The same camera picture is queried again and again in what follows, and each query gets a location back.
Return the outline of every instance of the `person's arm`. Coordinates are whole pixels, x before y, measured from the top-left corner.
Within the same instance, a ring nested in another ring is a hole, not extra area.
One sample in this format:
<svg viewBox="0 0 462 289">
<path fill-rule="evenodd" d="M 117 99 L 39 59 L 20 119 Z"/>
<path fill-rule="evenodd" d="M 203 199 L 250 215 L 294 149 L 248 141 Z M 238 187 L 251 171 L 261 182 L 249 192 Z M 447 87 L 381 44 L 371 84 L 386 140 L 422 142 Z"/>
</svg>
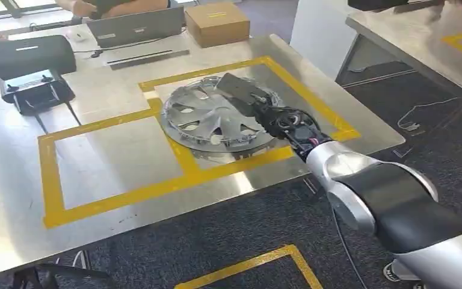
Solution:
<svg viewBox="0 0 462 289">
<path fill-rule="evenodd" d="M 113 7 L 109 12 L 105 13 L 102 18 L 166 9 L 167 1 L 168 0 L 134 0 Z"/>
<path fill-rule="evenodd" d="M 83 0 L 55 0 L 61 8 L 73 12 L 75 16 L 89 17 L 96 12 L 96 6 Z"/>
</svg>

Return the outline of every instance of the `shoe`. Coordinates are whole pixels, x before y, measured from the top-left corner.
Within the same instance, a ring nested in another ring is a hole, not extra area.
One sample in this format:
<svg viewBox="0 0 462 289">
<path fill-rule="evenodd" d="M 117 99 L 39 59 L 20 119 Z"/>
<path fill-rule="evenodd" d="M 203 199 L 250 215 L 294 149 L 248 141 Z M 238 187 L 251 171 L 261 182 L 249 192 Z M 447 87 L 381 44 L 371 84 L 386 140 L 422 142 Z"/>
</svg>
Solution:
<svg viewBox="0 0 462 289">
<path fill-rule="evenodd" d="M 390 282 L 399 282 L 401 279 L 392 271 L 392 262 L 383 267 L 383 276 Z"/>
</svg>

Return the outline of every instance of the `black case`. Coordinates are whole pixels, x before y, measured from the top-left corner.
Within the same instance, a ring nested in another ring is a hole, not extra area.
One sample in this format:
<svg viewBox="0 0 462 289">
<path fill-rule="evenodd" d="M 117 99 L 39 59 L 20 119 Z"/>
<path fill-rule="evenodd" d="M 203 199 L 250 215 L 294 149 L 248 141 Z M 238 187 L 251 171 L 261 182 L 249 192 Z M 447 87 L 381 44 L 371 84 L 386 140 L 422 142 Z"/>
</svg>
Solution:
<svg viewBox="0 0 462 289">
<path fill-rule="evenodd" d="M 0 78 L 8 80 L 41 70 L 59 74 L 77 67 L 72 47 L 61 35 L 0 42 Z"/>
</svg>

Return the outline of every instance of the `cardboard box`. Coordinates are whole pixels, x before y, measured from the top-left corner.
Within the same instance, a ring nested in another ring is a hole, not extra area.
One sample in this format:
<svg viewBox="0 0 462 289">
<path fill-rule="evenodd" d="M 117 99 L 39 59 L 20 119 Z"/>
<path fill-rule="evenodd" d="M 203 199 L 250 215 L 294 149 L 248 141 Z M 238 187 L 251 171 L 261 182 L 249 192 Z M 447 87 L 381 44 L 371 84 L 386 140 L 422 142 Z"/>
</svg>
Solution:
<svg viewBox="0 0 462 289">
<path fill-rule="evenodd" d="M 185 9 L 186 27 L 203 48 L 247 40 L 250 21 L 231 2 Z"/>
</svg>

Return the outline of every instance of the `black tool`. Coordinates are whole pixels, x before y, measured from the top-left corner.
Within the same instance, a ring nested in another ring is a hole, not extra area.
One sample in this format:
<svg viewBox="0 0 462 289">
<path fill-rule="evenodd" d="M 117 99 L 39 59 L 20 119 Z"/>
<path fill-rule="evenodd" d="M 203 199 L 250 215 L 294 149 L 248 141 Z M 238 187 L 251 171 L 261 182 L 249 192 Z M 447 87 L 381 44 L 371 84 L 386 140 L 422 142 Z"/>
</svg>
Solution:
<svg viewBox="0 0 462 289">
<path fill-rule="evenodd" d="M 75 95 L 54 70 L 43 70 L 3 81 L 1 95 L 5 102 L 14 104 L 20 114 L 33 115 L 45 133 L 48 132 L 39 117 L 39 112 L 59 104 L 66 104 L 77 123 L 81 125 L 70 105 Z"/>
<path fill-rule="evenodd" d="M 274 106 L 267 92 L 247 80 L 226 73 L 215 87 L 241 114 L 255 117 L 270 135 L 288 139 L 303 160 L 315 143 L 331 141 L 309 113 L 297 108 Z"/>
</svg>

